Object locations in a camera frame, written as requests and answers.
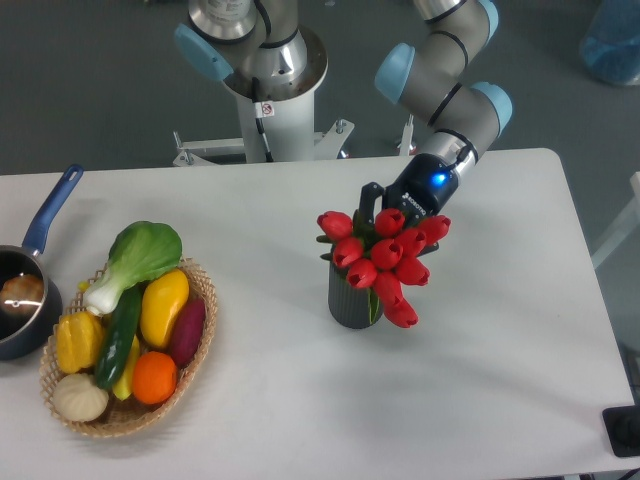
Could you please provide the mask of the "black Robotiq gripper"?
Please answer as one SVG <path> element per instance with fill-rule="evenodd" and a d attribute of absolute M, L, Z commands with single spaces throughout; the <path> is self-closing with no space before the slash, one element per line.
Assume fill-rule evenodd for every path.
<path fill-rule="evenodd" d="M 358 205 L 359 218 L 367 225 L 374 224 L 374 207 L 378 198 L 382 207 L 400 210 L 409 226 L 437 215 L 459 186 L 454 165 L 445 165 L 436 155 L 422 153 L 411 159 L 399 177 L 384 188 L 370 182 L 361 188 Z M 426 245 L 418 257 L 435 252 L 439 243 Z"/>

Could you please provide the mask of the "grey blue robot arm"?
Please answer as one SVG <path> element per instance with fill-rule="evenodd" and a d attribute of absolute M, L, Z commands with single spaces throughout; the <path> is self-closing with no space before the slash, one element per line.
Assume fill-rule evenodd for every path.
<path fill-rule="evenodd" d="M 366 221 L 381 205 L 401 210 L 409 225 L 438 214 L 465 174 L 501 135 L 512 103 L 500 87 L 460 83 L 469 62 L 499 23 L 490 1 L 420 1 L 428 27 L 420 47 L 396 45 L 374 83 L 390 102 L 432 129 L 423 153 L 389 186 L 362 190 Z M 314 98 L 328 70 L 319 37 L 304 27 L 294 1 L 192 1 L 174 33 L 183 58 L 235 97 L 244 155 L 250 163 L 335 157 L 347 129 L 314 129 Z"/>

